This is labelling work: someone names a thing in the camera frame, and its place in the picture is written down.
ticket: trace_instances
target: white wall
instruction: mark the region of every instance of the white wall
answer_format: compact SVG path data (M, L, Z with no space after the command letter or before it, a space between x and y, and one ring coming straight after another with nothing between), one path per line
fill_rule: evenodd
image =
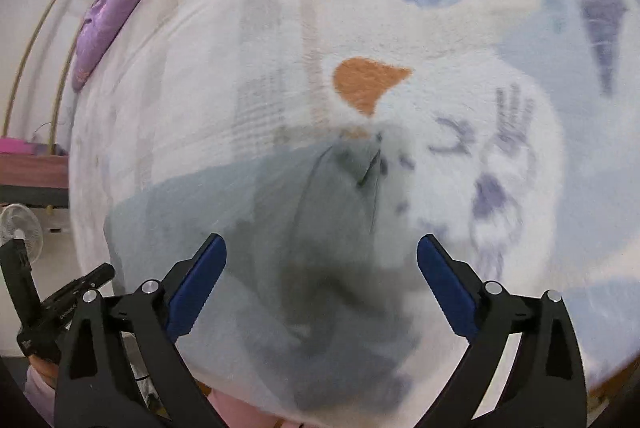
M50 0L0 0L0 118L4 119L15 74L31 34ZM93 0L58 0L29 56L14 104L9 136L46 143L53 101L66 55ZM69 146L74 97L63 98L57 142Z
M50 0L0 0L0 120L14 81L20 58L38 20ZM58 0L33 47L18 87L9 127L9 136L46 143L60 73L72 39L86 9L93 0ZM68 148L74 97L66 89L58 125L57 142ZM34 210L44 228L69 228L68 211L55 210L53 216ZM73 238L69 231L45 234L44 249L33 265L33 278L44 299L65 283L80 276ZM15 343L19 321L0 275L0 355L20 356Z

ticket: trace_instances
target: bed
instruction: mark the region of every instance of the bed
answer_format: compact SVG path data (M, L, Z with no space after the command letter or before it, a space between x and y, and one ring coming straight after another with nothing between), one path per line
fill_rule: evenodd
M560 290L596 386L640 351L639 1L142 0L78 101L82 269L111 261L131 291L220 233L229 266L178 342L193 374L300 422L412 426L466 347L414 278L435 233L513 293ZM332 148L356 172L378 156L374 204L327 197L309 224L370 245L332 258L307 231L327 259L314 280L318 259L290 272L277 255L277 219ZM336 210L342 229L320 218ZM327 339L300 317L325 277L362 284L368 308L349 316L335 295Z

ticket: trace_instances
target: wire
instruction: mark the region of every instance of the wire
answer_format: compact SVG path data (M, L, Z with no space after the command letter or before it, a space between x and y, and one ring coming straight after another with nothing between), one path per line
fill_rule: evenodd
M50 125L50 124L51 124L51 122L50 122L50 121L47 121L47 123L43 123L43 124L42 124L41 126L39 126L37 129L35 129L35 130L33 131L33 134L31 134L31 143L33 143L33 141L35 140L35 138L36 138L36 134L38 133L38 131L39 131L41 128L43 128L45 125Z

